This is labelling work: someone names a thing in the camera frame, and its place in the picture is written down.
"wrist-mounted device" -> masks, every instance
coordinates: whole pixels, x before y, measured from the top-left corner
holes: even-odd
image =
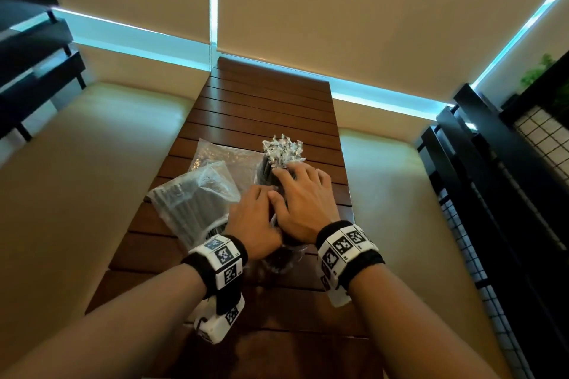
[[[210,343],[219,343],[245,306],[241,275],[247,264],[247,250],[231,235],[216,235],[189,251],[181,262],[198,272],[207,292],[196,309],[194,328]]]
[[[364,231],[347,220],[325,226],[317,236],[317,275],[334,307],[349,303],[348,287],[364,268],[385,263]]]

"hand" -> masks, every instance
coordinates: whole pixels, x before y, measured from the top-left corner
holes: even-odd
[[[225,233],[238,238],[250,260],[263,259],[282,246],[281,231],[271,228],[268,220],[267,193],[273,186],[253,185],[238,204],[229,208]]]
[[[324,171],[306,163],[292,163],[288,167],[296,174],[296,180],[286,169],[273,170],[284,187],[288,208],[278,192],[270,191],[268,197],[283,231],[314,244],[324,226],[340,220],[332,180]]]

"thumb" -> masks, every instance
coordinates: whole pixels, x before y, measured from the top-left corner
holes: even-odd
[[[287,220],[289,214],[288,214],[288,208],[286,208],[285,198],[283,198],[279,192],[276,192],[274,190],[267,192],[267,195],[271,201],[271,204],[273,204],[273,208],[275,209],[276,213],[276,218],[279,220],[279,222],[282,223],[283,220]]]

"forearm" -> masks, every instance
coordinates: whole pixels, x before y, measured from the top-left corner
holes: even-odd
[[[393,379],[497,378],[385,265],[365,268],[349,293]]]
[[[196,270],[188,265],[171,268],[62,330],[3,378],[140,376],[205,292]]]

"wooden table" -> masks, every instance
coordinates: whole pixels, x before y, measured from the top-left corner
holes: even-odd
[[[304,142],[303,156],[329,173],[343,219],[353,221],[348,178],[327,82],[220,59],[151,187],[187,172],[199,138],[262,151],[284,133]],[[132,220],[88,311],[180,263],[185,256],[147,199]],[[166,344],[146,376],[367,378],[382,369],[352,304],[333,308],[315,273],[310,247],[285,275],[251,263],[245,309],[216,346],[193,333],[192,318]]]

